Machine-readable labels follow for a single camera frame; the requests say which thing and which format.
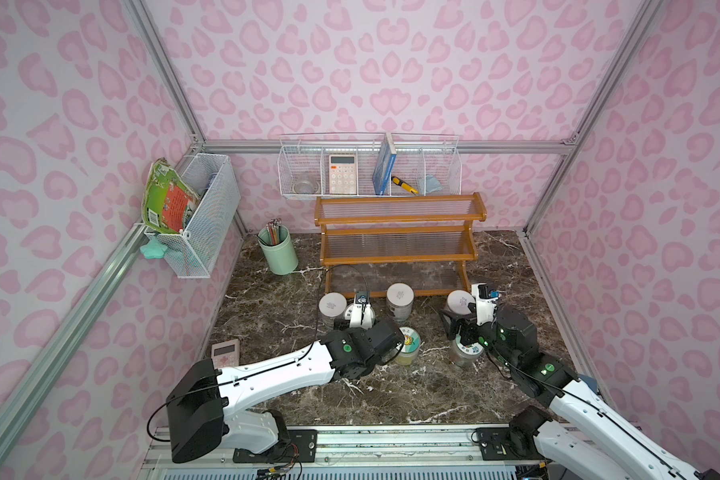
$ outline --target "pink leopard print wall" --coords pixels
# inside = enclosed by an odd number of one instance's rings
[[[280,217],[294,233],[319,232],[314,200],[280,195],[277,155],[233,155],[242,199],[238,212],[248,230],[258,232]],[[528,222],[538,194],[560,160],[558,155],[462,155],[461,193],[479,192],[488,218],[476,230],[519,230]]]
[[[720,471],[720,0],[674,0],[534,236],[616,407]]]
[[[138,220],[152,159],[186,151],[157,79],[117,0],[0,1],[0,404]],[[239,244],[209,280],[138,260],[0,479],[128,478]]]
[[[638,0],[148,0],[211,139],[570,136]]]
[[[0,480],[134,478],[146,420],[197,359],[240,252],[232,227],[207,280],[138,259],[0,470]],[[166,425],[165,411],[152,428]]]

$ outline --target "wooden shelf rack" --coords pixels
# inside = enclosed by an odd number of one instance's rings
[[[325,266],[452,262],[462,287],[469,290],[466,262],[478,257],[472,223],[485,218],[479,194],[317,198],[315,225],[322,233],[320,262]],[[328,272],[326,293],[332,291],[331,276]],[[415,282],[411,287],[418,296],[447,295],[459,288],[417,288]],[[342,294],[353,298],[355,292]],[[384,297],[386,289],[373,290],[371,296]]]

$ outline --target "marble floor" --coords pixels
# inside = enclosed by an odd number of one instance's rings
[[[470,281],[497,285],[505,302],[536,323],[541,349],[572,366],[517,235],[480,232],[474,238],[479,254],[468,263]],[[294,234],[293,241],[299,264],[297,272],[286,276],[269,272],[253,235],[242,247],[211,333],[211,343],[240,339],[241,365],[288,353],[314,339],[325,280],[319,268],[320,235]],[[253,409],[275,408],[289,425],[492,423],[506,422],[535,404],[485,356],[466,370],[449,360],[448,340],[435,312],[444,304],[444,296],[414,300],[408,325],[419,332],[423,344],[412,366],[391,363],[354,382],[308,387]],[[387,315],[384,299],[372,299],[372,306],[380,316]],[[319,335],[328,331],[322,321],[317,324]]]

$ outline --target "blue book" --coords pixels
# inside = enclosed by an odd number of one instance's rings
[[[387,132],[384,136],[381,149],[376,159],[376,167],[373,169],[373,189],[376,195],[384,195],[392,176],[392,166],[394,159],[397,158],[398,151],[394,147],[392,134]]]

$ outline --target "vent grille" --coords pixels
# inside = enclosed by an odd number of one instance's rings
[[[512,466],[484,467],[379,467],[304,468],[300,480],[518,480]],[[296,480],[294,468],[283,480]],[[229,469],[174,470],[164,480],[253,480],[254,468],[238,473]]]

